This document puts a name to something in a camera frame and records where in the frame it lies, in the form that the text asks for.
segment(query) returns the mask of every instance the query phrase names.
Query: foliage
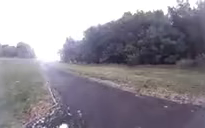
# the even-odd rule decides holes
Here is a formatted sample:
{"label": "foliage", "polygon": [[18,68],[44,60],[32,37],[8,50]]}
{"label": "foliage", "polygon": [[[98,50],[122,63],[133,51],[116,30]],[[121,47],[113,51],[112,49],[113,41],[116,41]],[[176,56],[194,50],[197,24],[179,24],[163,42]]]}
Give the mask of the foliage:
{"label": "foliage", "polygon": [[84,38],[67,38],[61,59],[72,63],[175,64],[205,54],[205,2],[186,1],[161,10],[126,12],[116,20],[92,26]]}
{"label": "foliage", "polygon": [[18,43],[17,46],[1,45],[0,57],[34,58],[34,50],[25,43]]}

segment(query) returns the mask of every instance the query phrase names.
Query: asphalt road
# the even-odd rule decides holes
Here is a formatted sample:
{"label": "asphalt road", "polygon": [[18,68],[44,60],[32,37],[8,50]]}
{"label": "asphalt road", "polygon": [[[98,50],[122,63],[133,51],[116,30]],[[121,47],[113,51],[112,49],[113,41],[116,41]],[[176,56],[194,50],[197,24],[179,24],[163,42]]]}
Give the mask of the asphalt road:
{"label": "asphalt road", "polygon": [[47,66],[51,87],[88,128],[205,128],[205,108],[140,96]]}

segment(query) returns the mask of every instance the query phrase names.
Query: grassy field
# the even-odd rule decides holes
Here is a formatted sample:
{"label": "grassy field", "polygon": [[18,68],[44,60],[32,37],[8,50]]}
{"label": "grassy field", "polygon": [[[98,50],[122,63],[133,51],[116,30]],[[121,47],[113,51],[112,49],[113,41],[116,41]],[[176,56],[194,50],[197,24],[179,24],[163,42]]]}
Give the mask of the grassy field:
{"label": "grassy field", "polygon": [[0,128],[20,128],[31,105],[48,98],[35,60],[0,59]]}
{"label": "grassy field", "polygon": [[83,76],[113,81],[120,88],[160,98],[205,97],[205,71],[174,66],[74,65],[57,67]]}

